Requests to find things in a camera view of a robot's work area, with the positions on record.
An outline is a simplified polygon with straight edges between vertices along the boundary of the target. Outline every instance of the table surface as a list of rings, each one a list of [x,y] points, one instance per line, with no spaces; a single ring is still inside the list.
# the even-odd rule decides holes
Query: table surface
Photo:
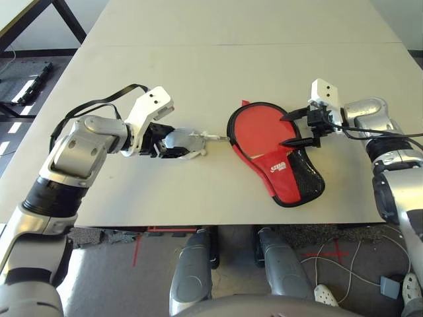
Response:
[[[0,0],[0,37],[38,0]]]
[[[287,111],[304,107],[311,83],[319,77],[338,87],[343,102],[380,96],[389,103],[391,116],[404,132],[422,128],[422,71],[368,1],[319,1],[325,10],[333,7],[334,12],[339,13],[337,19],[329,19],[326,25],[318,27],[320,24],[317,24],[316,31],[321,33],[324,29],[336,30],[336,37],[322,42],[310,38],[307,28],[302,33],[299,31],[302,21],[321,17],[318,8],[314,7],[315,1],[266,0],[262,7],[255,7],[252,2],[228,6],[223,10],[225,17],[239,18],[240,12],[244,12],[246,17],[256,15],[268,22],[255,24],[266,34],[268,43],[245,43],[251,29],[238,28],[237,24],[230,24],[226,32],[213,31],[219,36],[232,34],[233,45],[229,36],[215,43],[210,38],[213,35],[203,32],[213,29],[210,23],[215,20],[209,18],[208,13],[214,12],[216,1],[202,2],[202,11],[196,13],[196,21],[186,29],[189,34],[180,35],[181,44],[161,28],[155,33],[156,29],[150,27],[149,36],[138,36],[131,27],[137,23],[148,24],[145,19],[158,20],[161,11],[157,7],[164,7],[164,3],[173,12],[173,24],[180,17],[179,25],[188,25],[183,6],[173,5],[174,1],[170,0],[126,2],[127,5],[118,5],[120,2],[115,0],[109,2],[0,179],[0,222],[7,221],[14,206],[30,189],[48,153],[49,135],[65,113],[130,83],[151,88],[162,85],[168,90],[174,99],[175,111],[160,123],[209,133],[225,134],[227,120],[241,105],[241,100],[273,102]],[[181,2],[191,3],[194,8],[197,3]],[[289,26],[297,36],[285,30],[282,34],[279,28],[283,25],[274,24],[278,19],[266,18],[274,14],[269,8],[280,9],[281,3],[289,9],[290,15],[299,17],[291,19]],[[143,13],[143,19],[136,19],[133,11],[144,12],[145,8],[152,12],[151,16]],[[362,19],[350,15],[367,17],[366,27],[362,27]],[[109,40],[102,36],[106,33],[104,30],[110,29],[110,19],[116,28],[124,23],[131,26],[126,30],[128,34],[111,34]],[[337,20],[350,21],[349,26],[343,24],[336,28]],[[130,39],[129,33],[132,43],[125,43]],[[199,33],[205,34],[205,38],[195,38]],[[351,34],[354,38],[345,41],[343,36]],[[254,36],[253,42],[261,40],[258,33]],[[140,91],[135,90],[115,102],[123,118],[129,114],[139,94]],[[106,110],[100,113],[110,115]],[[370,161],[359,141],[331,135],[322,139],[321,149],[307,149],[325,179],[326,190],[316,200],[295,208],[276,205],[261,179],[242,163],[228,143],[210,142],[207,150],[208,155],[193,160],[109,155],[83,200],[76,225],[367,223],[381,220],[373,198]]]

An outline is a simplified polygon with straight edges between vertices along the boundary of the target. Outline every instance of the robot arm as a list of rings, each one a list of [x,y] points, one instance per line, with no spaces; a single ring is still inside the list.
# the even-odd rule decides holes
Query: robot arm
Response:
[[[338,89],[317,79],[312,84],[308,107],[284,116],[292,121],[307,116],[313,137],[290,139],[284,145],[320,147],[320,137],[345,133],[361,139],[371,161],[373,190],[381,217],[399,226],[410,260],[423,285],[423,154],[414,150],[412,140],[401,137],[398,124],[389,117],[381,98],[366,98],[341,108]],[[357,131],[353,137],[348,130]]]
[[[0,238],[2,317],[63,316],[55,287],[67,273],[72,245],[66,234],[77,219],[83,197],[108,153],[121,152],[126,157],[189,154],[190,149],[163,145],[172,127],[150,122],[171,111],[170,96],[156,87],[137,99],[126,121],[82,116],[71,133],[55,144]]]

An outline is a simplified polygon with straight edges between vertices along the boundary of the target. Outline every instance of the white sneaker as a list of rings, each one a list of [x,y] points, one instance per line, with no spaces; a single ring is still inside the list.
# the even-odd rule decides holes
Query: white sneaker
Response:
[[[315,288],[315,301],[329,306],[339,306],[332,292],[323,284],[319,284]]]
[[[417,299],[418,297],[422,297],[422,291],[420,290],[417,276],[414,273],[408,273],[405,275],[403,283],[404,305],[407,305],[410,300]]]

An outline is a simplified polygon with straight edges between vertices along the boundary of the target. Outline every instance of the black mesh pocket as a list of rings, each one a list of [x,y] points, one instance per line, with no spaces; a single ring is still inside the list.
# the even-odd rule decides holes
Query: black mesh pocket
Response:
[[[304,149],[292,151],[288,155],[291,169],[297,182],[302,201],[311,201],[319,197],[325,190],[325,181],[316,171],[315,167]]]

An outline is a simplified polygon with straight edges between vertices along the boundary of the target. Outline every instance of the white cable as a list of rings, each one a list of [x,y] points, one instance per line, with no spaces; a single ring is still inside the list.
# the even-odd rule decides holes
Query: white cable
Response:
[[[13,58],[12,58],[12,60],[11,61],[9,61],[7,64],[6,64],[6,66],[4,66],[3,68],[2,68],[2,70],[0,70],[0,74],[2,73],[2,72],[4,72],[8,67],[9,67],[9,65],[16,59],[16,51],[13,49],[13,47],[12,47],[12,45],[10,45],[10,47],[11,47],[11,49],[13,50]]]
[[[405,255],[407,256],[407,259],[408,259],[408,271],[407,271],[407,273],[410,273],[410,270],[411,270],[411,261],[410,261],[410,256],[408,255],[408,252],[403,248],[403,246],[401,246],[397,241],[395,241],[394,239],[392,239],[392,238],[389,238],[388,236],[385,236],[385,235],[382,235],[382,237],[383,238],[386,238],[386,239],[388,239],[388,240],[390,240],[390,241],[392,241],[392,242],[394,242],[397,246],[399,246],[400,248],[401,248],[401,250],[403,250],[404,251],[404,253],[405,253]]]
[[[403,234],[400,230],[398,230],[398,229],[396,229],[396,228],[394,228],[394,227],[391,227],[391,226],[388,226],[388,225],[383,225],[384,227],[387,227],[387,228],[390,228],[390,229],[392,229],[392,230],[394,230],[394,231],[397,231],[399,234]]]
[[[328,261],[328,262],[330,262],[330,263],[333,263],[333,264],[337,265],[338,267],[340,267],[341,269],[343,269],[343,270],[345,270],[345,271],[347,271],[347,272],[351,272],[351,274],[352,274],[353,276],[357,277],[358,279],[361,279],[363,282],[366,282],[366,283],[369,283],[369,284],[372,284],[372,285],[375,285],[375,286],[380,287],[380,284],[377,284],[377,283],[371,282],[371,281],[369,281],[369,280],[365,279],[364,277],[359,276],[358,274],[354,273],[354,272],[353,272],[353,271],[351,271],[350,269],[347,269],[346,267],[343,267],[342,265],[340,265],[339,263],[337,263],[337,262],[335,262],[335,261],[333,261],[333,260],[331,260],[331,259],[326,259],[326,258],[323,258],[323,257],[321,257],[321,256],[319,256],[319,257],[316,257],[316,256],[311,256],[310,258],[307,258],[307,259],[302,260],[300,263],[302,264],[302,263],[304,263],[304,262],[307,262],[307,261],[312,260],[312,259],[315,259],[315,258],[318,258],[318,259],[321,259],[321,260],[324,260],[324,261]]]
[[[348,281],[348,288],[347,288],[347,290],[346,290],[345,296],[344,296],[344,297],[342,297],[342,299],[338,301],[338,304],[340,304],[341,302],[343,302],[343,301],[344,301],[344,300],[348,297],[348,294],[350,294],[350,289],[351,289],[351,278],[352,278],[352,266],[353,266],[353,264],[354,264],[354,260],[356,259],[356,256],[357,256],[357,253],[358,253],[358,249],[360,249],[361,244],[362,244],[362,241],[360,240],[360,241],[358,242],[358,246],[357,246],[356,252],[354,253],[354,256],[352,257],[352,260],[351,260],[350,279],[349,279],[349,281]]]
[[[320,252],[322,252],[323,247],[325,246],[325,244],[327,243],[325,242],[324,244],[322,244],[322,246],[320,247],[319,251],[317,252],[317,256],[316,256],[316,260],[315,260],[315,277],[316,277],[316,287],[317,287],[317,259],[319,258]]]

